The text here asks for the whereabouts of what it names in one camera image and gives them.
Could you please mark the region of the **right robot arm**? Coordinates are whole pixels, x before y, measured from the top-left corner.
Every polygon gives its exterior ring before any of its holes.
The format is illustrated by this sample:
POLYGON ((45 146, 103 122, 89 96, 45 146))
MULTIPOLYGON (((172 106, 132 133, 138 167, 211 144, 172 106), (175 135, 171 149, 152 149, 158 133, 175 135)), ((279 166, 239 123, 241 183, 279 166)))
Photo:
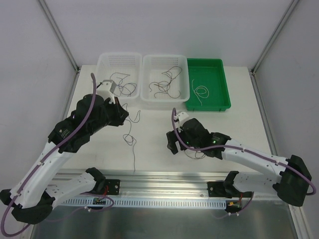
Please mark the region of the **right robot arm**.
POLYGON ((306 196, 311 195, 308 189, 314 187, 312 177, 299 156, 285 158, 258 152, 228 135, 209 132, 195 118, 173 116, 172 127, 166 134, 167 147, 172 154, 199 151, 207 157, 235 162, 255 171, 230 171, 220 189, 223 197, 260 192, 277 195, 285 203, 301 207, 306 196))

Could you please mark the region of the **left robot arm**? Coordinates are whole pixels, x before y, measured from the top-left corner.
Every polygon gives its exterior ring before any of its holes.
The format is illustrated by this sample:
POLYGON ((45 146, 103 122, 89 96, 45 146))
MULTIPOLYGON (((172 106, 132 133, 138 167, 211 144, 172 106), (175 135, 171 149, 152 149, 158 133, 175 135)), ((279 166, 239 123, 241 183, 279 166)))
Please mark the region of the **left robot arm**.
POLYGON ((90 137, 106 126, 121 126, 129 113, 117 97, 103 99, 85 95, 71 115, 56 124, 48 142, 28 174, 12 189, 0 192, 0 200, 12 209, 18 221, 35 225, 45 220, 64 201, 82 193, 102 195, 106 178, 95 167, 77 178, 55 186, 49 183, 60 168, 77 153, 90 137))

